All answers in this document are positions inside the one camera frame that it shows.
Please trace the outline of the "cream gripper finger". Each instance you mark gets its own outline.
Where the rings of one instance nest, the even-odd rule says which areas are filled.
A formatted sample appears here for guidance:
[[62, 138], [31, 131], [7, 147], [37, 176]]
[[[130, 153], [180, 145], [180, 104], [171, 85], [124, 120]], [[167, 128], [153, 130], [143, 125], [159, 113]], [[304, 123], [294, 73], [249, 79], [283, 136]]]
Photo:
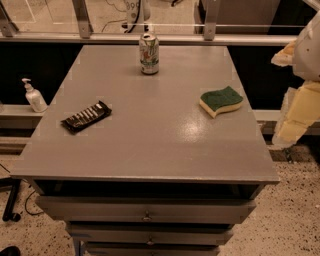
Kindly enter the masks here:
[[283, 98], [272, 143], [292, 146], [320, 119], [320, 83], [305, 81], [298, 89], [289, 87]]
[[287, 44], [282, 50], [272, 57], [271, 63], [280, 67], [292, 66], [295, 44], [296, 41], [292, 41]]

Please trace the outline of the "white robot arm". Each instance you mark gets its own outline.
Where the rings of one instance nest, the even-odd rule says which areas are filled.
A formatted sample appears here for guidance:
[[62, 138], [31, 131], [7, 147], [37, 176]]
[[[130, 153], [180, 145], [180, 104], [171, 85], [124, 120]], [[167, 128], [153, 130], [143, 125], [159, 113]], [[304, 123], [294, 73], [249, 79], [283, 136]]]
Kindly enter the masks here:
[[274, 145], [288, 148], [320, 119], [320, 11], [271, 63], [291, 66], [293, 74], [304, 80], [298, 89], [289, 88], [285, 93], [272, 138]]

